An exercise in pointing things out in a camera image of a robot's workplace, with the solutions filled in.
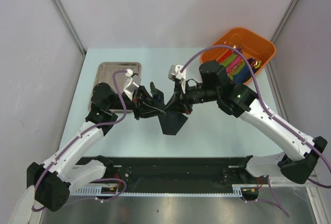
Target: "reflective metal surface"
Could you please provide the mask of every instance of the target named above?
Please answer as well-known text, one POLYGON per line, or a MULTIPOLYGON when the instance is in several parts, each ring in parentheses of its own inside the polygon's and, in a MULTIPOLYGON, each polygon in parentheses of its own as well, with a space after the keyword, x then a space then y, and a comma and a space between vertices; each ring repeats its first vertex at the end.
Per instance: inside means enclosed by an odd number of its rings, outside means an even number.
MULTIPOLYGON (((55 213, 47 211, 42 223, 316 223, 306 188, 277 188, 275 192, 290 218, 267 203, 245 204, 239 198, 120 197, 113 202, 86 200, 55 213)), ((259 198, 273 200, 267 188, 259 198)))

